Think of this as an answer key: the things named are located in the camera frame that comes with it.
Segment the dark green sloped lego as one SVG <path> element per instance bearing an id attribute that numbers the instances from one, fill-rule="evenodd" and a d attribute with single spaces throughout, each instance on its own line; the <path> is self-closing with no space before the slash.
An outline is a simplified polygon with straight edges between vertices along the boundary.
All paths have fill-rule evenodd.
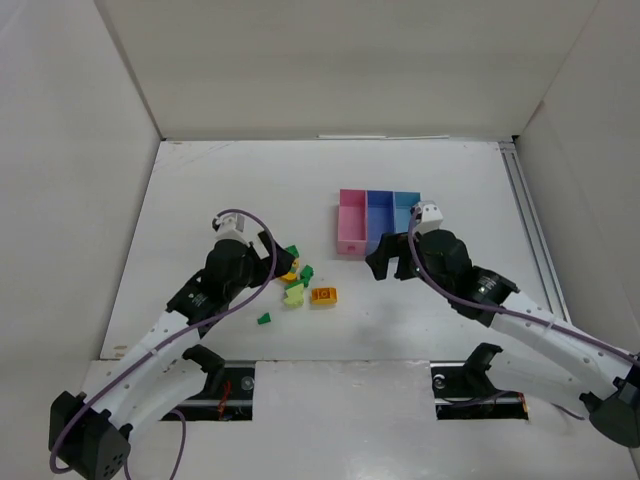
<path id="1" fill-rule="evenodd" d="M 290 245 L 288 247 L 285 248 L 285 250 L 290 253 L 291 255 L 293 255 L 295 258 L 299 258 L 300 257 L 300 253 L 297 249 L 297 247 L 295 245 Z"/>

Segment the orange rounded lego brick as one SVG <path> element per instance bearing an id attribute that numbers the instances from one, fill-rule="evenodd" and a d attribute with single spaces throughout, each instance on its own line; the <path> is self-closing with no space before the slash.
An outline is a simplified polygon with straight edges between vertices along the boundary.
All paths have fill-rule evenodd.
<path id="1" fill-rule="evenodd" d="M 298 279 L 299 265 L 300 265 L 300 261 L 298 258 L 296 258 L 291 264 L 289 271 L 286 274 L 282 275 L 280 277 L 280 280 L 287 284 L 295 282 Z"/>

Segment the dark green lego brick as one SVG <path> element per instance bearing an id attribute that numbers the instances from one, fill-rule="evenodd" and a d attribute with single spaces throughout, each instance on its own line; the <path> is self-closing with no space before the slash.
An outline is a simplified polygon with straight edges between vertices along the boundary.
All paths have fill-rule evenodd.
<path id="1" fill-rule="evenodd" d="M 311 279 L 314 276 L 314 269 L 310 265 L 305 265 L 300 271 L 300 277 Z"/>

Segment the long dark green lego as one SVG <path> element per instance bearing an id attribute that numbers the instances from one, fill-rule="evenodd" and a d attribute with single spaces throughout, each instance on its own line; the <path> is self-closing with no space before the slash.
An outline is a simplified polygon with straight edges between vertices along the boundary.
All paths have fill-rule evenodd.
<path id="1" fill-rule="evenodd" d="M 301 286 L 302 288 L 305 288 L 306 282 L 304 279 L 299 279 L 291 284 L 288 284 L 284 287 L 285 291 L 294 289 L 294 288 L 298 288 L 299 286 Z"/>

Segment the light green large lego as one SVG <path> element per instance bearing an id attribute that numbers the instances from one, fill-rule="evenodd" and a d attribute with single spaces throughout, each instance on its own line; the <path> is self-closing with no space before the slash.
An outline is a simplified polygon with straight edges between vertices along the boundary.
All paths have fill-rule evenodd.
<path id="1" fill-rule="evenodd" d="M 299 286 L 284 292 L 283 303 L 288 308 L 299 308 L 304 304 L 304 290 Z"/>

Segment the orange square lego brick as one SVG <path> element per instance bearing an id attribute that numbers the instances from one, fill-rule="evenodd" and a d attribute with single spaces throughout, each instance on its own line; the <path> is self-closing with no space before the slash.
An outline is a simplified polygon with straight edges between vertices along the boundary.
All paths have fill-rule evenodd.
<path id="1" fill-rule="evenodd" d="M 334 287 L 318 287 L 311 291 L 311 304 L 318 306 L 335 305 L 338 302 L 338 292 Z"/>

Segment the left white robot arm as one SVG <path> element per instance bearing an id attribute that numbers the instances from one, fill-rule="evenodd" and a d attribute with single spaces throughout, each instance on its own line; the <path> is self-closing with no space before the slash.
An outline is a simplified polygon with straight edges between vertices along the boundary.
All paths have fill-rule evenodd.
<path id="1" fill-rule="evenodd" d="M 134 442 L 208 380 L 225 361 L 202 343 L 209 330 L 241 309 L 245 290 L 260 293 L 289 272 L 294 255 L 269 231 L 259 234 L 262 258 L 237 230 L 217 236 L 203 268 L 169 300 L 145 336 L 119 360 L 99 389 L 62 392 L 50 408 L 50 468 L 84 479 L 111 479 L 126 468 Z"/>

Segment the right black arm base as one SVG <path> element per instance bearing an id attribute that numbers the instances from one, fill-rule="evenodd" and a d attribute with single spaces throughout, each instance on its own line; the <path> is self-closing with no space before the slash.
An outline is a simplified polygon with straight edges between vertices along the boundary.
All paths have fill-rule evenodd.
<path id="1" fill-rule="evenodd" d="M 430 364 L 436 418 L 440 421 L 529 420 L 524 396 L 497 389 L 487 372 L 502 348 L 481 343 L 464 361 Z"/>

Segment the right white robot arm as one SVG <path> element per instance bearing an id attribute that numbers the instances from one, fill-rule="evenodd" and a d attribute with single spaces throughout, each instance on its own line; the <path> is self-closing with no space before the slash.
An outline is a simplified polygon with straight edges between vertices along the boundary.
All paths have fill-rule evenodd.
<path id="1" fill-rule="evenodd" d="M 574 410 L 609 440 L 639 445 L 639 357 L 557 319 L 506 277 L 472 263 L 452 232 L 384 234 L 365 262 L 374 278 L 419 278 L 460 316 L 509 336 L 544 357 L 521 361 L 481 345 L 466 361 L 483 389 L 518 391 Z"/>

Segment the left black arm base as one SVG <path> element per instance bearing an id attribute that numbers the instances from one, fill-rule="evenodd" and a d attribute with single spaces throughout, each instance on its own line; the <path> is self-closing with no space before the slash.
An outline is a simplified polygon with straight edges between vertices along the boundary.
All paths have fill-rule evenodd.
<path id="1" fill-rule="evenodd" d="M 173 410 L 187 421 L 240 422 L 253 418 L 256 363 L 227 361 L 203 345 L 182 354 L 188 367 L 205 378 L 199 390 L 183 399 Z"/>

